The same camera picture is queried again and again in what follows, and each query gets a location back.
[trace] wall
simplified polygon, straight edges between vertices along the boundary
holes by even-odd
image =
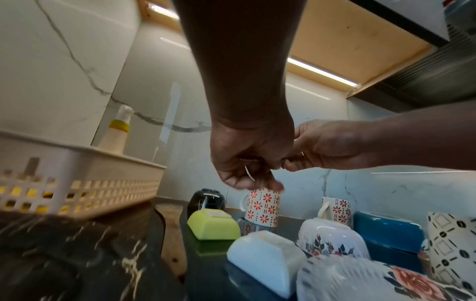
[[[0,7],[0,129],[89,145],[141,23],[136,1]]]
[[[292,74],[287,76],[286,96],[296,125],[312,119],[372,120],[393,114],[358,99],[346,100],[342,92]],[[94,144],[120,103],[136,110],[125,154],[168,167],[160,196],[190,200],[206,187],[223,193],[228,206],[238,207],[246,192],[221,183],[210,163],[210,115],[198,69],[182,36],[152,23],[141,25]],[[322,196],[347,199],[360,210],[421,224],[429,210],[476,215],[471,198],[474,174],[426,173],[434,171],[441,170],[383,167],[274,174],[286,188],[280,210],[286,216],[315,217]]]

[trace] person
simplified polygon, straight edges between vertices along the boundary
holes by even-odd
[[[305,0],[173,2],[205,87],[211,160],[229,186],[283,190],[271,172],[280,167],[476,168],[474,103],[369,122],[313,120],[294,130],[285,70]]]

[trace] floral plate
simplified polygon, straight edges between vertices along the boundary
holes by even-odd
[[[476,301],[470,292],[378,261],[310,258],[297,274],[299,301]]]

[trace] plastic basket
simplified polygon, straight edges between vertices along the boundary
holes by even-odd
[[[0,209],[90,218],[153,198],[166,167],[0,131]]]

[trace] bottle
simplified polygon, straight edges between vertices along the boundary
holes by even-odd
[[[116,118],[111,121],[98,147],[118,155],[124,151],[125,141],[130,128],[130,117],[134,110],[126,105],[121,105]]]

